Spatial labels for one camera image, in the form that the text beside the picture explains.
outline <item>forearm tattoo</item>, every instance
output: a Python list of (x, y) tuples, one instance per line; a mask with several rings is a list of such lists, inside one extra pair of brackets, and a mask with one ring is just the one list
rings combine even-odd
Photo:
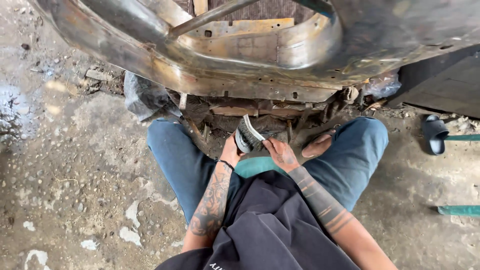
[(212, 242), (215, 240), (225, 216), (231, 174), (232, 169), (224, 163), (219, 162), (215, 167), (204, 196), (190, 221), (189, 230), (193, 234), (207, 236)]
[(300, 166), (288, 174), (297, 183), (317, 219), (332, 236), (353, 219), (353, 216), (307, 172), (305, 167)]

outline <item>black bracelet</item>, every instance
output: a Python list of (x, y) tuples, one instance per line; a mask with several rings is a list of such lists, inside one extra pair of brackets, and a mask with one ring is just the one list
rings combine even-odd
[(233, 166), (230, 163), (226, 162), (225, 160), (219, 160), (219, 159), (215, 158), (215, 163), (217, 163), (217, 162), (223, 162), (223, 163), (227, 164), (227, 166), (229, 166), (232, 169), (232, 172), (235, 170), (233, 168)]

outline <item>bolt hole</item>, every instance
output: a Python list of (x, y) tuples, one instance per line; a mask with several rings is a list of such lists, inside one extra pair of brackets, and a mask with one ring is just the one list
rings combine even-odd
[(445, 45), (445, 46), (441, 46), (440, 49), (448, 49), (451, 47), (453, 47), (453, 45)]

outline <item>dirty concrete floor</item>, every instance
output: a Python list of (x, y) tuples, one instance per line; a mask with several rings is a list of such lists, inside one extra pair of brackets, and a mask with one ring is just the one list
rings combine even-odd
[[(91, 65), (121, 70), (70, 48), (25, 1), (0, 14), (0, 97), (18, 112), (18, 139), (0, 153), (3, 268), (145, 270), (179, 253), (186, 223), (146, 146), (148, 123), (116, 86), (85, 91)], [(375, 115), (390, 144), (353, 213), (399, 269), (480, 269), (479, 219), (431, 210), (480, 204), (480, 147), (447, 142), (444, 155), (426, 155), (424, 112), (408, 111)]]

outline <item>hand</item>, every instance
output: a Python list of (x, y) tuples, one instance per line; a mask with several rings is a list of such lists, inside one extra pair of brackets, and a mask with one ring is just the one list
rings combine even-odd
[(291, 172), (293, 169), (300, 167), (292, 148), (287, 143), (279, 140), (268, 138), (262, 142), (270, 152), (273, 162), (284, 170), (286, 173)]
[(223, 146), (222, 155), (220, 156), (221, 160), (224, 160), (234, 168), (237, 163), (240, 161), (240, 158), (245, 155), (245, 153), (238, 154), (237, 144), (235, 143), (235, 132), (232, 133), (230, 137), (225, 141), (225, 146)]

